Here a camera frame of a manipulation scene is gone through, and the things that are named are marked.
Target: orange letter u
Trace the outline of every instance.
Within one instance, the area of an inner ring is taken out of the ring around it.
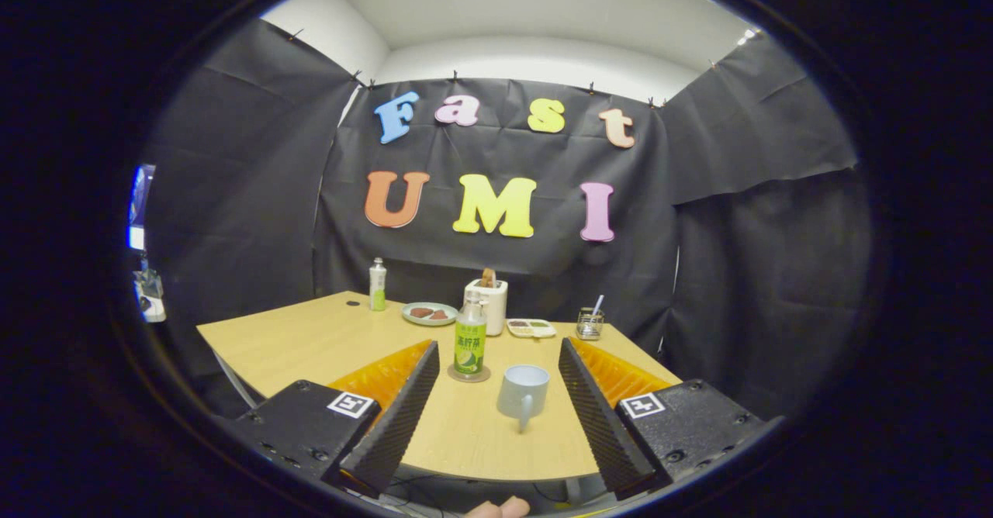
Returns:
[[[390,183],[396,180],[393,171],[373,171],[369,173],[369,192],[365,196],[365,217],[369,222],[379,227],[403,227],[417,215],[417,207],[421,203],[421,189],[424,183],[431,180],[427,173],[419,171],[404,173],[403,180],[407,181],[407,196],[403,198],[400,211],[390,212],[386,209],[386,196],[389,194]]]

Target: yellow letter m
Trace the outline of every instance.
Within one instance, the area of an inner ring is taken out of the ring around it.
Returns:
[[[530,237],[535,234],[535,228],[531,227],[531,193],[538,186],[536,182],[512,178],[503,187],[500,197],[493,193],[493,186],[485,175],[462,175],[458,182],[465,187],[465,196],[462,196],[462,213],[458,214],[452,229],[460,233],[478,232],[476,211],[479,211],[479,220],[483,221],[487,233],[492,233],[506,214],[500,226],[501,235]]]

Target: wooden table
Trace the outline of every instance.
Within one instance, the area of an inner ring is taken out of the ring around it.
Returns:
[[[400,314],[401,306],[387,300],[386,310],[374,313],[368,309],[367,295],[342,292],[203,324],[199,331],[223,361],[267,397],[299,379],[330,383],[418,341],[435,339],[441,372],[402,464],[444,475],[509,482],[598,472],[558,372],[562,338],[574,334],[575,323],[553,323],[558,331],[553,338],[518,338],[506,328],[499,337],[487,337],[485,364],[493,376],[467,384],[446,373],[454,357],[455,324],[408,323]],[[511,310],[510,316],[526,314]],[[681,382],[609,324],[596,345],[663,380]],[[517,364],[537,365],[551,375],[545,409],[531,419],[524,434],[517,432],[517,420],[497,412],[503,371]]]

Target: mug handle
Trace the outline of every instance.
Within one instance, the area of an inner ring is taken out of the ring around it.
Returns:
[[[531,394],[521,398],[521,428],[517,431],[518,433],[523,433],[524,428],[528,426],[528,420],[531,419],[531,409],[533,407],[535,407],[535,398],[532,398]]]

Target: white mug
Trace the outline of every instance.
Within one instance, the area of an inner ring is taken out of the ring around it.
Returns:
[[[534,365],[514,365],[503,373],[496,408],[505,416],[519,419],[519,433],[545,408],[549,378],[548,371]]]

